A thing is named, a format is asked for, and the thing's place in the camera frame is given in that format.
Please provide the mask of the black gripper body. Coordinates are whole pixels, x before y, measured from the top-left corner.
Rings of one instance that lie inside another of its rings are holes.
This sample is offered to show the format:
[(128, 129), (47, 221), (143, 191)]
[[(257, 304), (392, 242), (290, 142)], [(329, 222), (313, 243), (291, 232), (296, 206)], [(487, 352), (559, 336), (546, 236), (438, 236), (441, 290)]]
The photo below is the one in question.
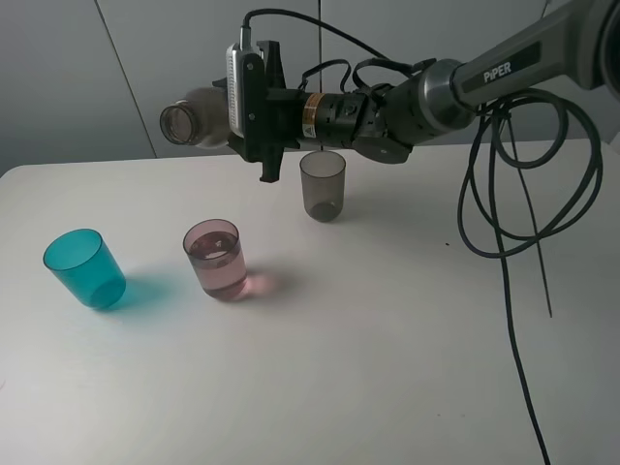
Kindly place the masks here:
[(265, 102), (266, 146), (298, 148), (304, 142), (365, 149), (383, 135), (376, 122), (383, 96), (370, 88), (348, 93), (269, 88)]

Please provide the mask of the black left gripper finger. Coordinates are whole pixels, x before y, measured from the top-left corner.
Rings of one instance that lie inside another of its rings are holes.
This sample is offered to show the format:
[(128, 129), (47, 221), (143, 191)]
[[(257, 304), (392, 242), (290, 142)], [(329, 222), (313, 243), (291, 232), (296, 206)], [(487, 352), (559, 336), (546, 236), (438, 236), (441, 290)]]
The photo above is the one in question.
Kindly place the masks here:
[(280, 170), (284, 155), (284, 147), (277, 144), (265, 145), (261, 149), (263, 183), (275, 183), (280, 179)]

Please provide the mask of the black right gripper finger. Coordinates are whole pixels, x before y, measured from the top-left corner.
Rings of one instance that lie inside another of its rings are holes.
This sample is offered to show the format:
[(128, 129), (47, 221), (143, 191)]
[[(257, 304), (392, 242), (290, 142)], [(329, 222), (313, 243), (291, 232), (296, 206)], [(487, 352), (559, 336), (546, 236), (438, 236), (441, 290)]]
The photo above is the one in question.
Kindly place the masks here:
[(285, 89), (280, 43), (271, 40), (257, 41), (257, 46), (264, 64), (262, 91), (272, 88)]

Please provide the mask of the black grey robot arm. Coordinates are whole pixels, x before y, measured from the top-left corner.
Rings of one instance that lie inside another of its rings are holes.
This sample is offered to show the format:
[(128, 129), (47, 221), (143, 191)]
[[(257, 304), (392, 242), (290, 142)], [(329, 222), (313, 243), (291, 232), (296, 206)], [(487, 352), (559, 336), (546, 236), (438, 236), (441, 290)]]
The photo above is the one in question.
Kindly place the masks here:
[(572, 1), (481, 56), (462, 63), (426, 59), (406, 64), (373, 51), (368, 65), (395, 71), (399, 85), (368, 85), (349, 66), (354, 91), (290, 89), (279, 46), (265, 41), (241, 71), (242, 157), (279, 178), (283, 153), (302, 140), (348, 148), (399, 165), (423, 142), (464, 129), (487, 111), (540, 98), (536, 85), (565, 76), (579, 87), (619, 89), (619, 5)]

